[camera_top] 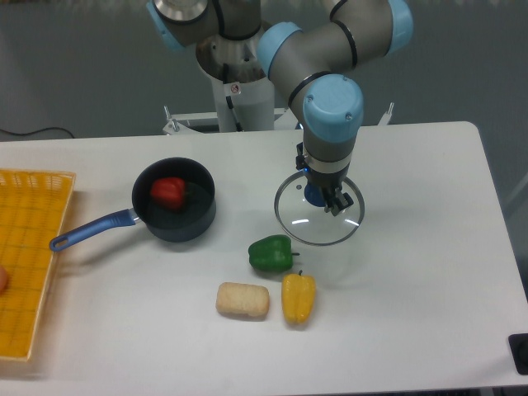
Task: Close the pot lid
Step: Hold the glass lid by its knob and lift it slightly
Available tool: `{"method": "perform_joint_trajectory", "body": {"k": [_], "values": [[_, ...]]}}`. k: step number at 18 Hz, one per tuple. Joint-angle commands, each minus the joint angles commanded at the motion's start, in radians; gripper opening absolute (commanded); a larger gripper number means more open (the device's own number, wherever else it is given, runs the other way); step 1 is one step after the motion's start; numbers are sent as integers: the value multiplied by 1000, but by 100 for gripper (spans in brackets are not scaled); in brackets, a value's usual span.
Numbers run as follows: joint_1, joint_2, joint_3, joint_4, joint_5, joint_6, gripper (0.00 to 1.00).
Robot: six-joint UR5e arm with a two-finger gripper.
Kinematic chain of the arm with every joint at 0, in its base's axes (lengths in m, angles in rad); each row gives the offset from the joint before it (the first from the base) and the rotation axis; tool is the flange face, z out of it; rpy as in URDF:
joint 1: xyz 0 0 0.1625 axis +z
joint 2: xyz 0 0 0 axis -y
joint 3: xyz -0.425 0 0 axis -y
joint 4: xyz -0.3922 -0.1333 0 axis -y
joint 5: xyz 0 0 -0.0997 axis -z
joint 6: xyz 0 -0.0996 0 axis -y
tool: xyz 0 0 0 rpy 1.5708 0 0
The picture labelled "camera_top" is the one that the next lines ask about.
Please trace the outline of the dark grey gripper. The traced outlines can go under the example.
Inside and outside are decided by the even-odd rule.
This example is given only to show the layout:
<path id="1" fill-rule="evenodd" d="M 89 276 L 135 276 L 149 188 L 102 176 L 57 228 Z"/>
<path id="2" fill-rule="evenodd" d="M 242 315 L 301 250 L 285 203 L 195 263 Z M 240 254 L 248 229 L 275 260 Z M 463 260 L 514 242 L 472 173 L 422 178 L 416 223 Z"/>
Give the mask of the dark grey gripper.
<path id="1" fill-rule="evenodd" d="M 333 216 L 354 204 L 347 192 L 342 191 L 349 167 L 348 147 L 341 144 L 309 142 L 296 146 L 295 166 L 306 177 L 304 198 L 311 205 L 325 205 L 324 211 Z"/>

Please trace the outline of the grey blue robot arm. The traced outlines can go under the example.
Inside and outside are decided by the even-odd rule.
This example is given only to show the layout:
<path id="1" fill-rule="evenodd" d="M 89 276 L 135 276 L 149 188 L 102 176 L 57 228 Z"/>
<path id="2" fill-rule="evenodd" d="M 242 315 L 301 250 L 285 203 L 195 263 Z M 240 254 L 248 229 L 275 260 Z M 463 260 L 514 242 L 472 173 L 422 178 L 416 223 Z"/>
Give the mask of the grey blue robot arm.
<path id="1" fill-rule="evenodd" d="M 400 50 L 413 36 L 405 1 L 326 1 L 328 21 L 305 32 L 295 23 L 269 25 L 258 1 L 149 1 L 166 46 L 196 49 L 214 89 L 222 130 L 264 130 L 273 96 L 282 95 L 303 128 L 296 167 L 311 205 L 338 215 L 353 203 L 343 191 L 364 100 L 347 73 Z"/>

